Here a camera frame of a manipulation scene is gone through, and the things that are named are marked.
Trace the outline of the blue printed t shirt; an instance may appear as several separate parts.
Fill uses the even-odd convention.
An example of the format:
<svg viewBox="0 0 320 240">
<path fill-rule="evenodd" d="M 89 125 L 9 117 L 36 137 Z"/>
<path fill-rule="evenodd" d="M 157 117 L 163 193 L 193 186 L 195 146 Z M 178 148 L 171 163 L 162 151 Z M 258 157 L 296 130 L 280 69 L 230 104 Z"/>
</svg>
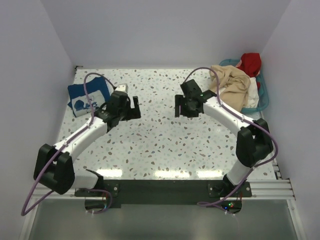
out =
<svg viewBox="0 0 320 240">
<path fill-rule="evenodd" d="M 91 112 L 91 107 L 85 94 L 83 84 L 73 84 L 67 87 L 70 102 L 67 104 L 77 118 Z M 110 99 L 110 92 L 102 77 L 95 77 L 86 82 L 86 90 L 94 110 Z"/>
</svg>

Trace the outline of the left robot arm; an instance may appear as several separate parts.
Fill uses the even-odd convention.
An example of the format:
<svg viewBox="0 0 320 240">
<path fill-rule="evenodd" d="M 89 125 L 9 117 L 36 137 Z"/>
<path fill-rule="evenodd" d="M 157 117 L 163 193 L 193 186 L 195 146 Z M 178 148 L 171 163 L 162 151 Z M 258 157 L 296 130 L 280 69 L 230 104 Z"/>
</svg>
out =
<svg viewBox="0 0 320 240">
<path fill-rule="evenodd" d="M 139 98 L 129 97 L 123 91 L 114 91 L 109 101 L 96 109 L 91 119 L 81 128 L 54 145 L 44 144 L 40 147 L 33 174 L 34 180 L 60 195 L 75 188 L 83 189 L 92 196 L 99 196 L 105 190 L 103 176 L 89 169 L 82 173 L 76 172 L 75 160 L 119 122 L 139 118 Z"/>
</svg>

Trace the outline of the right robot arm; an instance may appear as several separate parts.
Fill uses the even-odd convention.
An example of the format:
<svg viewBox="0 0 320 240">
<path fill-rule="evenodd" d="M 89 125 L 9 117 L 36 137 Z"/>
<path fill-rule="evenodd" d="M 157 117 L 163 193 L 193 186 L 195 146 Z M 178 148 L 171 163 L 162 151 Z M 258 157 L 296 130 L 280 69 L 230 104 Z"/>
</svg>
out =
<svg viewBox="0 0 320 240">
<path fill-rule="evenodd" d="M 196 118 L 205 114 L 214 118 L 236 136 L 235 155 L 237 160 L 231 170 L 224 175 L 220 196 L 235 196 L 241 185 L 254 169 L 274 150 L 269 126 L 262 118 L 253 120 L 227 106 L 211 90 L 202 91 L 195 80 L 180 85 L 183 94 L 174 97 L 175 116 Z"/>
</svg>

